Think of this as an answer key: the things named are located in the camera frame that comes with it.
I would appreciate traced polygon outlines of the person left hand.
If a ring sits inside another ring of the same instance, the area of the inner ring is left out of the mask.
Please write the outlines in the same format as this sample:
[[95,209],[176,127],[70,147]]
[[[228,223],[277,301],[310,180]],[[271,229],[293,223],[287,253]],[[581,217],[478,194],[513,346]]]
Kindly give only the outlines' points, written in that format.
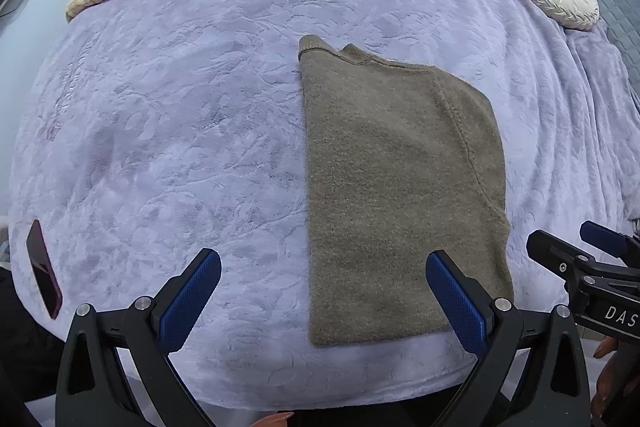
[[259,418],[250,427],[288,427],[288,420],[294,415],[293,412],[279,412]]

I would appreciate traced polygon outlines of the person right hand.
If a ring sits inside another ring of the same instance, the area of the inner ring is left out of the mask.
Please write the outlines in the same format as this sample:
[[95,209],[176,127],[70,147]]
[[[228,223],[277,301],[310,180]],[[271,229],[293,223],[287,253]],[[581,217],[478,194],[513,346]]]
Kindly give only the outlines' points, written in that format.
[[612,400],[620,393],[626,397],[639,386],[639,347],[605,337],[594,351],[596,359],[611,355],[600,373],[596,393],[591,399],[591,416],[601,419]]

